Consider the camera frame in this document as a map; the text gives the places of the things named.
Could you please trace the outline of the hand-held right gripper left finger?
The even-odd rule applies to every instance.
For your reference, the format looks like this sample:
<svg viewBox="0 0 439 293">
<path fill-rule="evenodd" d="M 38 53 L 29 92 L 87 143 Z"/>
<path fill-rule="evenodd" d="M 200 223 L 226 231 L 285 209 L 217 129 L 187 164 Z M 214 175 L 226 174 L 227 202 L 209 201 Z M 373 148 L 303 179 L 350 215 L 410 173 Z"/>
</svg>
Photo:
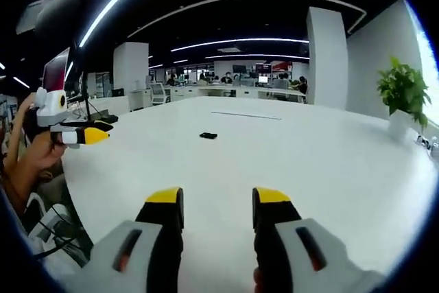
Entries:
<svg viewBox="0 0 439 293">
<path fill-rule="evenodd" d="M 80 273 L 81 292 L 177 292 L 183 202 L 180 187 L 149 196 L 135 220 L 94 245 Z"/>
</svg>

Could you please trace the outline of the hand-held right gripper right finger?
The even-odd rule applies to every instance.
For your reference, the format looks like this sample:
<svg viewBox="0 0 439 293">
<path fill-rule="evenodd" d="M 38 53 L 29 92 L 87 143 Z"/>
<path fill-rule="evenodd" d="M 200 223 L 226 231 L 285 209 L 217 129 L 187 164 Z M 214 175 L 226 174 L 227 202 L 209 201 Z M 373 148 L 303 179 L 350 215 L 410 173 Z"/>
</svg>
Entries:
<svg viewBox="0 0 439 293">
<path fill-rule="evenodd" d="M 381 291 L 383 275 L 355 265 L 344 243 L 315 220 L 301 218 L 281 191 L 252 190 L 252 221 L 263 292 Z"/>
</svg>

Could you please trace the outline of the person's left hand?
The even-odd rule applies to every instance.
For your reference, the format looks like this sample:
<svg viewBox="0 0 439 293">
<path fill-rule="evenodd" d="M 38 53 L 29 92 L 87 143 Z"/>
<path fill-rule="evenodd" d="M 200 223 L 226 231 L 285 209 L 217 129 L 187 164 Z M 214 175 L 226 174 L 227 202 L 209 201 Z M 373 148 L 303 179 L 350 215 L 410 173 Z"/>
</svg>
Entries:
<svg viewBox="0 0 439 293">
<path fill-rule="evenodd" d="M 66 148 L 59 132 L 42 132 L 32 142 L 32 163 L 39 170 L 47 169 L 61 159 Z"/>
</svg>

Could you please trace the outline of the person's right hand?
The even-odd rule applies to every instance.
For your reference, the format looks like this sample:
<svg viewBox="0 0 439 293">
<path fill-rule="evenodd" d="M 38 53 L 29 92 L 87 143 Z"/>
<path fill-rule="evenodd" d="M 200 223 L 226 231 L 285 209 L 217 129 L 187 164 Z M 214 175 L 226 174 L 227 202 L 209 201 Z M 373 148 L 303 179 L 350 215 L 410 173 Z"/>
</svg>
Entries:
<svg viewBox="0 0 439 293">
<path fill-rule="evenodd" d="M 253 272 L 254 292 L 263 293 L 263 273 L 260 268 L 255 268 Z"/>
</svg>

